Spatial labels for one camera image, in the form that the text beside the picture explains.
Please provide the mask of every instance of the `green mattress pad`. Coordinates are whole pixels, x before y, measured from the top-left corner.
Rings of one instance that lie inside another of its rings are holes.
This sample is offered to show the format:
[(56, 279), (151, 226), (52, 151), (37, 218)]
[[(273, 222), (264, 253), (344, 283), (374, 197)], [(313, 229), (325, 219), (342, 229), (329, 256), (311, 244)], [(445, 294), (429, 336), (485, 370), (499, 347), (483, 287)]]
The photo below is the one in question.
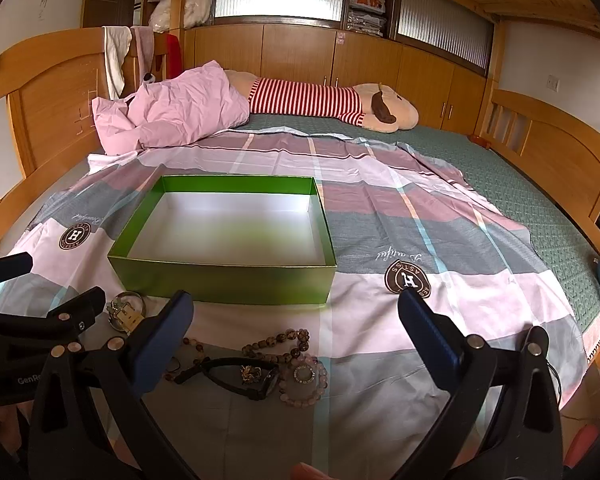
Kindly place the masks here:
[(241, 129), (273, 126), (288, 126), (308, 134), (336, 133), (388, 143), (406, 142), (423, 155), (453, 164), (478, 193), (529, 229), (534, 249), (562, 285), (583, 332), (599, 314), (600, 286), (593, 262), (596, 251), (549, 198), (495, 152), (469, 142), (465, 136), (426, 126), (382, 134), (336, 119), (257, 114)]

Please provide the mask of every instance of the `open cardboard box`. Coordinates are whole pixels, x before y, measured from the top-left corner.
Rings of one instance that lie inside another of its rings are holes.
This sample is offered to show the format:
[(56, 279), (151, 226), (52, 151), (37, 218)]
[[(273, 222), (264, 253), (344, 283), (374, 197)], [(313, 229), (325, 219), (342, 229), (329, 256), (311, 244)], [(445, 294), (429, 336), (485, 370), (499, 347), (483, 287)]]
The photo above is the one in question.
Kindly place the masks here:
[(162, 176), (108, 257), (128, 290), (213, 303), (325, 303), (336, 269), (315, 181), (299, 176)]

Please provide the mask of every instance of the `pink pillow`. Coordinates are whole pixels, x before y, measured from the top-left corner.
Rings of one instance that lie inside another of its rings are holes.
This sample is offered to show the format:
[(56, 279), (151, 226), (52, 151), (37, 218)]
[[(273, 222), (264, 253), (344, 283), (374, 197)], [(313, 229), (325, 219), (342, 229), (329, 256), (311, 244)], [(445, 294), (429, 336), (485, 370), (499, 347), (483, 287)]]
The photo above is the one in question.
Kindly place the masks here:
[(215, 61), (174, 79), (143, 84), (128, 105), (96, 97), (91, 106), (107, 155), (185, 146), (249, 120), (249, 102), (229, 85)]

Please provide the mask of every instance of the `wooden headboard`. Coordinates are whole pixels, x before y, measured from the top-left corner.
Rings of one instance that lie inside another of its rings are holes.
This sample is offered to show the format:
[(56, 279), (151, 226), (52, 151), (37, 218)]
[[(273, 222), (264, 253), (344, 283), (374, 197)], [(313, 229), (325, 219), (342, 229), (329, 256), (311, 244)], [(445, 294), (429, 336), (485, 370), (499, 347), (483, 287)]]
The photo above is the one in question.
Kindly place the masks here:
[[(0, 240), (51, 184), (100, 149), (91, 100), (108, 98), (103, 29), (35, 36), (0, 54), (0, 98), (7, 97), (11, 135), (23, 180), (0, 199)], [(166, 73), (166, 35), (155, 34), (152, 72)], [(135, 39), (122, 65), (123, 95), (138, 81)]]
[(600, 253), (600, 133), (559, 108), (495, 90), (482, 135), (578, 225)]

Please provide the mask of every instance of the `wall outlet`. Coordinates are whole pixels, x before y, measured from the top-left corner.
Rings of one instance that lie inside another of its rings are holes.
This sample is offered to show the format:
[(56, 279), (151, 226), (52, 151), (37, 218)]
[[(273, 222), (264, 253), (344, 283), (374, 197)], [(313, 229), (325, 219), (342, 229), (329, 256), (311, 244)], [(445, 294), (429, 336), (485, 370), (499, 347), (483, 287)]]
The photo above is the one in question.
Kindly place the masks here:
[(554, 92), (558, 91), (558, 85), (560, 84), (560, 80), (555, 75), (550, 75), (546, 80), (546, 87), (549, 90), (553, 90)]

